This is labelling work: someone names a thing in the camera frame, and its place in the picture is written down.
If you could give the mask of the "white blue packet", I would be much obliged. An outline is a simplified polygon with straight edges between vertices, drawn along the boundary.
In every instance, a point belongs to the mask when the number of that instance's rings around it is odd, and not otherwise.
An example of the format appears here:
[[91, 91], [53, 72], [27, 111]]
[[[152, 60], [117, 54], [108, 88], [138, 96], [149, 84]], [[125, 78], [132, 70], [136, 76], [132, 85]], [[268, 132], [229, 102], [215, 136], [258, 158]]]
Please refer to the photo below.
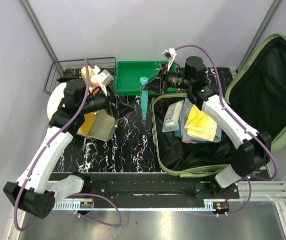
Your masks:
[[179, 129], [178, 121], [183, 107], [183, 100], [169, 105], [164, 117], [162, 132], [168, 133]]

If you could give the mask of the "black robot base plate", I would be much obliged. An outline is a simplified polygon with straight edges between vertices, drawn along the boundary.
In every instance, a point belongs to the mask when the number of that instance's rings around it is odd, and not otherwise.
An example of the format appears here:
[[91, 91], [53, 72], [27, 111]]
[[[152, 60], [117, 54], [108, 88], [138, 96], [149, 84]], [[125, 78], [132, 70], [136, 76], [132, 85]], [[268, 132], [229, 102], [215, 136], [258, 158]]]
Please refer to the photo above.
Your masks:
[[220, 193], [210, 190], [210, 181], [205, 178], [180, 178], [163, 172], [91, 172], [86, 173], [93, 184], [103, 184], [108, 194], [172, 193], [187, 194], [200, 198], [240, 197], [236, 185], [231, 185]]

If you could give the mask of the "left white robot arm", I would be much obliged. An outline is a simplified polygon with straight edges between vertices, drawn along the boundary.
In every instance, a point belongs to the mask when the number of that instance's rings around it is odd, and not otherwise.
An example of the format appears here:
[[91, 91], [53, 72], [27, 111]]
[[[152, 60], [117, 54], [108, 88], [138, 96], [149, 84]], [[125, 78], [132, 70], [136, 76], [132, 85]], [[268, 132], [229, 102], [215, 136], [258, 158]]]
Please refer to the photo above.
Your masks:
[[53, 168], [76, 135], [106, 142], [113, 135], [117, 121], [133, 111], [109, 87], [87, 87], [81, 78], [60, 83], [47, 104], [49, 127], [41, 146], [16, 182], [8, 181], [3, 188], [14, 213], [22, 210], [42, 219], [55, 203], [70, 195], [87, 197], [91, 191], [87, 177], [73, 173], [51, 184], [48, 180]]

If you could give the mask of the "green hard-shell suitcase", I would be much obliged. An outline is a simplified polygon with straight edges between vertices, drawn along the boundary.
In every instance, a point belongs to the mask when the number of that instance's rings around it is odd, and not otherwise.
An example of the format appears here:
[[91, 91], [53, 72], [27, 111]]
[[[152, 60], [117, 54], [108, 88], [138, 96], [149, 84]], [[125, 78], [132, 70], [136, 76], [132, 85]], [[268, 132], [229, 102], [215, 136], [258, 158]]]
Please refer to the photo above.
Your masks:
[[[143, 89], [157, 94], [152, 102], [153, 139], [159, 165], [173, 176], [207, 177], [226, 187], [270, 161], [270, 153], [286, 144], [286, 36], [265, 39], [226, 91], [207, 82], [198, 56], [185, 61], [183, 72], [163, 64]], [[165, 131], [167, 110], [179, 105], [179, 128], [196, 106], [218, 127], [218, 139], [184, 143]]]

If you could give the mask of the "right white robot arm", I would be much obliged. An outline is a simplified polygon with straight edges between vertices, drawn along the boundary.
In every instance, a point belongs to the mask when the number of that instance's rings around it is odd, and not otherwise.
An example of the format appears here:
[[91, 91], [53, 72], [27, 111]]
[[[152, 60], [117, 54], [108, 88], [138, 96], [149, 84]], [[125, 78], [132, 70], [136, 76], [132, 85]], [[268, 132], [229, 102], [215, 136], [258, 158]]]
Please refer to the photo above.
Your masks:
[[208, 114], [231, 140], [236, 152], [209, 187], [213, 197], [221, 198], [231, 184], [270, 162], [272, 138], [267, 132], [260, 133], [245, 123], [223, 100], [221, 93], [206, 83], [206, 67], [200, 57], [188, 57], [183, 72], [172, 72], [172, 63], [169, 60], [162, 64], [141, 88], [155, 94], [166, 93], [168, 88], [186, 90], [189, 101]]

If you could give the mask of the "teal toothbrush tube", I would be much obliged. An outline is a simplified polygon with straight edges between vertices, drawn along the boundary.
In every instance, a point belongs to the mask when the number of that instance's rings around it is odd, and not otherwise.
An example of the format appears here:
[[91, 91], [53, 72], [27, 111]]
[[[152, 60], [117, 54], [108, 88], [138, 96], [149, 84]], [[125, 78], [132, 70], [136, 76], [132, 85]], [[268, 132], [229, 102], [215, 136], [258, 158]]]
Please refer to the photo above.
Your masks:
[[[147, 77], [140, 78], [141, 87], [148, 82]], [[141, 113], [143, 120], [147, 118], [147, 107], [148, 107], [148, 92], [141, 90]]]

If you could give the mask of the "yellow towel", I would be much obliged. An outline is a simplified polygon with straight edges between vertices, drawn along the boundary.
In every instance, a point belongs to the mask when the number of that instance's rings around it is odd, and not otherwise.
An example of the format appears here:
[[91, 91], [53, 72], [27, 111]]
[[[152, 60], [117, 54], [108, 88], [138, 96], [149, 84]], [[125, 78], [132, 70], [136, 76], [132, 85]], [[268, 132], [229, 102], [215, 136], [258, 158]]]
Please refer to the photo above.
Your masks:
[[212, 142], [217, 127], [217, 123], [208, 114], [192, 105], [184, 126], [188, 136]]

